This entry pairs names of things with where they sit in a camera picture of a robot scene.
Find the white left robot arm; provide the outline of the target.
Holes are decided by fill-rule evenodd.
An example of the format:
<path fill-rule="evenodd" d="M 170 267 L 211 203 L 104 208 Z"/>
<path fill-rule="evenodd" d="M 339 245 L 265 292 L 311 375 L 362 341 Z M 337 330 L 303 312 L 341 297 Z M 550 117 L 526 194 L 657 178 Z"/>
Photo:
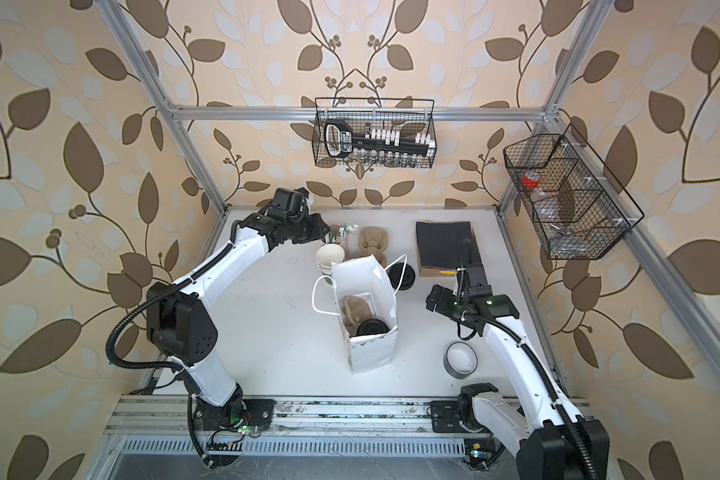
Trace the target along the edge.
<path fill-rule="evenodd" d="M 155 283 L 147 299 L 126 314 L 109 335 L 105 353 L 123 369 L 169 369 L 178 374 L 202 417 L 219 428 L 247 419 L 242 388 L 215 351 L 218 330 L 210 316 L 214 302 L 248 267 L 275 247 L 310 243 L 325 237 L 328 225 L 312 213 L 309 191 L 279 188 L 257 212 L 236 220 L 230 239 L 210 258 L 178 281 Z M 116 352 L 126 327 L 140 314 L 147 339 L 167 356 L 164 361 L 128 361 Z"/>

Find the pulp cup carrier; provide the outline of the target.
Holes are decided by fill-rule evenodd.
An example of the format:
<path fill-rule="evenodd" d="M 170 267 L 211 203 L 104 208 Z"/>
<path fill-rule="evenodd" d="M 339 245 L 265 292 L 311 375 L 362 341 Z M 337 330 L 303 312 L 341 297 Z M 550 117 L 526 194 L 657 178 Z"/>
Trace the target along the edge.
<path fill-rule="evenodd" d="M 341 307 L 344 314 L 343 324 L 350 337 L 356 336 L 356 329 L 361 322 L 374 318 L 368 302 L 358 296 L 344 297 Z"/>

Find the white paper gift bag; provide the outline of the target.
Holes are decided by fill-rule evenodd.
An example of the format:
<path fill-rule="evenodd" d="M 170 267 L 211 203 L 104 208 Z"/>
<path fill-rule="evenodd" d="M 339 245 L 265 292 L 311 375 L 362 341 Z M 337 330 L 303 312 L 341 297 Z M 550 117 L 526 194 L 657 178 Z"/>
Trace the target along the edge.
<path fill-rule="evenodd" d="M 399 332 L 397 296 L 399 282 L 393 283 L 388 269 L 374 256 L 334 263 L 328 275 L 318 277 L 314 289 L 330 281 L 334 306 L 321 309 L 311 300 L 312 309 L 337 319 L 352 373 L 366 373 L 392 361 Z"/>

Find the black cup lid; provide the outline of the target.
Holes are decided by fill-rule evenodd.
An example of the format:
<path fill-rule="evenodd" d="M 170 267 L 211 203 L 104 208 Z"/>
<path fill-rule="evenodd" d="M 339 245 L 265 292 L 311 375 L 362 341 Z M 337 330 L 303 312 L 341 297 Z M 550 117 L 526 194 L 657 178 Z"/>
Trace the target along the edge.
<path fill-rule="evenodd" d="M 356 336 L 383 335 L 390 331 L 388 325 L 379 319 L 367 319 L 361 322 L 356 329 Z"/>

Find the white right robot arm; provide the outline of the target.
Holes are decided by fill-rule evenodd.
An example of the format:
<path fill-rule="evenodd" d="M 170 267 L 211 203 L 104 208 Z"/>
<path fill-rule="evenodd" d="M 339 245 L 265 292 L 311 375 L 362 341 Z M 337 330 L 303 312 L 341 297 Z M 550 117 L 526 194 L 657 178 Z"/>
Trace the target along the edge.
<path fill-rule="evenodd" d="M 522 479 L 604 479 L 610 439 L 602 423 L 586 418 L 537 355 L 519 310 L 496 295 L 479 265 L 457 272 L 454 290 L 433 286 L 428 310 L 470 328 L 498 356 L 519 400 L 510 408 L 488 383 L 461 389 L 460 422 L 488 430 L 515 459 Z"/>

